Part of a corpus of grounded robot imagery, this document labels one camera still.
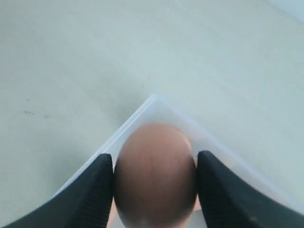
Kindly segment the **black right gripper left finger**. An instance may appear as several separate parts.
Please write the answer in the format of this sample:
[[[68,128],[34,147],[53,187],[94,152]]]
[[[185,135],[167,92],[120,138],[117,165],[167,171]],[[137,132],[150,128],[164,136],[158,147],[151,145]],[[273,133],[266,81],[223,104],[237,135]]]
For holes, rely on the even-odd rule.
[[[113,162],[100,154],[64,190],[9,228],[105,228],[113,200]]]

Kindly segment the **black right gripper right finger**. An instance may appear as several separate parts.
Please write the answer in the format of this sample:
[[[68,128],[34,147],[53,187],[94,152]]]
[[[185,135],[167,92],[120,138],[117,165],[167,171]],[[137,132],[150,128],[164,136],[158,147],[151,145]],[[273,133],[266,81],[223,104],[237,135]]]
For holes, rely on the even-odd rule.
[[[199,202],[208,228],[302,228],[304,216],[242,180],[210,151],[197,160]]]

